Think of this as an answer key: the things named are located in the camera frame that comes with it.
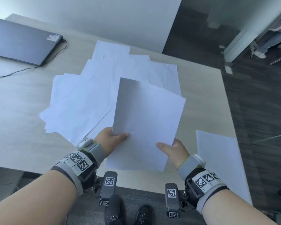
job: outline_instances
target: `white desk in background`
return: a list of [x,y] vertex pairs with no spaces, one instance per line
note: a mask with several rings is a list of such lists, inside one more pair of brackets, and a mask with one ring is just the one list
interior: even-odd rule
[[[7,20],[61,34],[69,44],[47,66],[0,79],[0,167],[45,173],[58,159],[75,149],[60,134],[45,134],[45,122],[38,117],[50,104],[53,78],[64,73],[80,74],[86,61],[91,59],[97,40],[110,41],[15,14]],[[130,53],[149,55],[152,61],[177,65],[186,103],[176,138],[191,154],[197,153],[196,130],[236,138],[220,70],[133,46]],[[0,58],[0,75],[27,67],[30,65]],[[98,175],[103,176],[105,171],[104,162]],[[121,187],[157,193],[164,193],[168,182],[184,187],[169,164],[164,172],[117,172],[117,186]]]

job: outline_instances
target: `person's left hand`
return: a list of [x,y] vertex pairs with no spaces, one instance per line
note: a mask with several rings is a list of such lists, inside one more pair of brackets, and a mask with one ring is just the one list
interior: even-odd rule
[[114,148],[127,139],[128,133],[123,133],[117,136],[112,135],[112,127],[102,129],[101,132],[95,137],[94,142],[101,145],[108,157]]

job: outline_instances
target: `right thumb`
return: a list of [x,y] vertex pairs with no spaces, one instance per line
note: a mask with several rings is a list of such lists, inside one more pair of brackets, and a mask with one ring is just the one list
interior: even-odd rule
[[172,147],[166,145],[165,143],[157,142],[156,147],[158,147],[161,151],[163,151],[167,156],[171,155]]

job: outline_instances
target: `person's right arm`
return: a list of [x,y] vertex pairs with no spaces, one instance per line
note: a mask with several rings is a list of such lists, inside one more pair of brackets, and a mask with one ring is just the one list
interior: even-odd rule
[[[156,146],[168,156],[176,170],[190,157],[184,145],[177,139],[172,146],[160,142]],[[202,215],[207,225],[277,225],[228,189],[212,195],[205,202]]]

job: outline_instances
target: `label on laptop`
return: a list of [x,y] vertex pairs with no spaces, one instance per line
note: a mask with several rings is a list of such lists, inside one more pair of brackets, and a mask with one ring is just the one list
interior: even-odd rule
[[56,42],[59,39],[59,37],[60,35],[55,34],[55,35],[49,35],[47,39]]

